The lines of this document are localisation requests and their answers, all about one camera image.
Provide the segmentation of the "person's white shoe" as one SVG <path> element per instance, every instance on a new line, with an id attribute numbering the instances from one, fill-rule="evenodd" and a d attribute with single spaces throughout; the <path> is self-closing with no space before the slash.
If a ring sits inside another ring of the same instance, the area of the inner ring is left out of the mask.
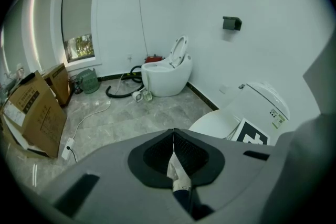
<path id="1" fill-rule="evenodd" d="M 170 178 L 173 182 L 173 187 L 172 187 L 173 192 L 176 192 L 179 190 L 190 191 L 191 186 L 192 186 L 191 179 L 185 172 L 178 157 L 176 156 L 174 152 L 169 160 L 166 176 Z"/>

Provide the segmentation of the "white flat packing sheet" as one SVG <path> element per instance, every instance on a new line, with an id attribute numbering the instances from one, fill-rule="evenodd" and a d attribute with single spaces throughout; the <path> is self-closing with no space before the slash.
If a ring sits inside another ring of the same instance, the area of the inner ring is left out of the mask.
<path id="1" fill-rule="evenodd" d="M 11 146 L 19 150 L 26 157 L 49 158 L 49 156 L 44 151 L 38 149 L 35 146 L 29 145 L 19 130 L 11 124 L 9 119 L 4 114 L 2 114 L 0 118 L 3 127 L 3 136 Z"/>

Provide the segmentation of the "white toilet body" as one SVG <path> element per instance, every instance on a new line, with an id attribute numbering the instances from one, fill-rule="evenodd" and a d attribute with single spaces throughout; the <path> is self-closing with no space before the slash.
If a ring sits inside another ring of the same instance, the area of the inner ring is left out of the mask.
<path id="1" fill-rule="evenodd" d="M 245 118 L 261 130 L 271 133 L 290 120 L 290 111 L 280 94 L 270 85 L 249 82 L 230 103 L 235 116 Z"/>

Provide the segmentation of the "raised white toilet seat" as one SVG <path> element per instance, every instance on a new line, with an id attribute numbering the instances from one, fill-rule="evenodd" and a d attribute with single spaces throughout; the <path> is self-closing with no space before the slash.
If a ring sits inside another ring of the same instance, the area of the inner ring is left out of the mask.
<path id="1" fill-rule="evenodd" d="M 188 37 L 187 36 L 182 35 L 175 41 L 170 51 L 169 57 L 168 57 L 169 64 L 173 68 L 177 68 L 181 64 L 185 56 L 187 47 L 188 47 Z"/>

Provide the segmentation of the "black wall paper holder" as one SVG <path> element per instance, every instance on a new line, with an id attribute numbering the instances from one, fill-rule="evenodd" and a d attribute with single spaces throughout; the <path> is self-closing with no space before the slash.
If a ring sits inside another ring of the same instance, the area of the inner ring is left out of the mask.
<path id="1" fill-rule="evenodd" d="M 238 17 L 223 16 L 223 29 L 240 31 L 242 20 Z"/>

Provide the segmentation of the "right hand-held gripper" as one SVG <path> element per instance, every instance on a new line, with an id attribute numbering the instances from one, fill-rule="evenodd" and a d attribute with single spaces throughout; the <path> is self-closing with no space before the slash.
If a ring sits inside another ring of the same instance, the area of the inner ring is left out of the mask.
<path id="1" fill-rule="evenodd" d="M 236 130 L 236 141 L 259 145 L 270 145 L 270 138 L 246 119 L 242 119 Z"/>

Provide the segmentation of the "person's dark trousers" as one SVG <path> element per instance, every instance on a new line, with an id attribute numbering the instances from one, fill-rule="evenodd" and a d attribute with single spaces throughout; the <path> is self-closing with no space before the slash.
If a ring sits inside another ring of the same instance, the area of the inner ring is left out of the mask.
<path id="1" fill-rule="evenodd" d="M 180 189 L 174 191 L 173 196 L 182 208 L 191 215 L 194 207 L 192 192 L 187 189 Z"/>

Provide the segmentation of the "white power strip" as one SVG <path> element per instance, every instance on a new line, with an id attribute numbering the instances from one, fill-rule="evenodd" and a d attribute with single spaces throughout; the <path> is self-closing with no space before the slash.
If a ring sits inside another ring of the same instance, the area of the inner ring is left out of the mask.
<path id="1" fill-rule="evenodd" d="M 65 144 L 61 157 L 64 160 L 68 160 L 69 156 L 72 154 L 72 146 L 74 145 L 75 140 L 73 138 L 69 138 Z"/>

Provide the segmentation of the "white egg-shaped toilet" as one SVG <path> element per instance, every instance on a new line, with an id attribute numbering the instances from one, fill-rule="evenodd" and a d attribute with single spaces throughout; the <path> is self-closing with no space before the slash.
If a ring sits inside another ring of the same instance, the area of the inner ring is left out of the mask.
<path id="1" fill-rule="evenodd" d="M 166 58 L 157 62 L 144 63 L 141 67 L 142 81 L 155 97 L 179 94 L 186 86 L 192 71 L 192 58 L 185 54 L 182 62 L 173 67 Z"/>

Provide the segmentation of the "green plastic basket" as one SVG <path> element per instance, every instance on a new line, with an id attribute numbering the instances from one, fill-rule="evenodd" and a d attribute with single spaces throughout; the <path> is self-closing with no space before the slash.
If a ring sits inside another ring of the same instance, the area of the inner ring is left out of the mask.
<path id="1" fill-rule="evenodd" d="M 86 69 L 80 72 L 79 74 L 77 74 L 76 80 L 79 85 L 79 88 L 85 94 L 94 93 L 99 89 L 100 86 L 95 68 Z"/>

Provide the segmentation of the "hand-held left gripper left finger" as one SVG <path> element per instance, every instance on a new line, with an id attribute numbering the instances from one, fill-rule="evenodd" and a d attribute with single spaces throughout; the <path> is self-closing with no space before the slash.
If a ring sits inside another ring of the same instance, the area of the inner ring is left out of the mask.
<path id="1" fill-rule="evenodd" d="M 75 224 L 191 224 L 166 175 L 173 139 L 169 129 L 101 147 L 41 195 Z"/>

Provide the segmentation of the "red vacuum cleaner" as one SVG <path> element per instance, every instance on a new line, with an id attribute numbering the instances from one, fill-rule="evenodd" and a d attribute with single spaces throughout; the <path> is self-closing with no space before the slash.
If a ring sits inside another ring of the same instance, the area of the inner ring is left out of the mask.
<path id="1" fill-rule="evenodd" d="M 151 63 L 151 62 L 159 62 L 162 61 L 164 57 L 153 55 L 153 56 L 147 56 L 144 63 Z"/>

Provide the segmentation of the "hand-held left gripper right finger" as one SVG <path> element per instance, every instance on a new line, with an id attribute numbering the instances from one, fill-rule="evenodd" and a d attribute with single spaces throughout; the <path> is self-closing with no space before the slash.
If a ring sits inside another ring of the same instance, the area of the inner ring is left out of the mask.
<path id="1" fill-rule="evenodd" d="M 174 224 L 264 224 L 271 192 L 263 170 L 274 146 L 245 144 L 174 129 L 176 154 L 191 178 L 187 208 Z"/>

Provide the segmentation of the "small brown cardboard box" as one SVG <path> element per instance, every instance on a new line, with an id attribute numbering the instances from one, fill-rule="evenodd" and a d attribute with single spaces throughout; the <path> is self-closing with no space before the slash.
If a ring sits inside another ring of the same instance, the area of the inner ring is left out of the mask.
<path id="1" fill-rule="evenodd" d="M 67 69 L 63 63 L 51 67 L 43 75 L 43 79 L 56 95 L 61 106 L 66 106 L 72 91 Z"/>

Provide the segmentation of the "large printed cardboard box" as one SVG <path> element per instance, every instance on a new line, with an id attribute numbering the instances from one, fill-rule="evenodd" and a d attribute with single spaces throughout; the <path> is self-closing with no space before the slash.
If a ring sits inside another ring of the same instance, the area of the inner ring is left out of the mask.
<path id="1" fill-rule="evenodd" d="M 36 71 L 24 79 L 0 110 L 29 145 L 57 158 L 67 119 L 51 88 Z"/>

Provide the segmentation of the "glass window pane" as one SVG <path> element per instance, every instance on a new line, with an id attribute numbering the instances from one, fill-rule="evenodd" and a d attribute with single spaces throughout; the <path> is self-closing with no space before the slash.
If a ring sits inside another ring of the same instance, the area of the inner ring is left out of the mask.
<path id="1" fill-rule="evenodd" d="M 92 35 L 86 34 L 64 41 L 64 50 L 68 62 L 94 57 Z"/>

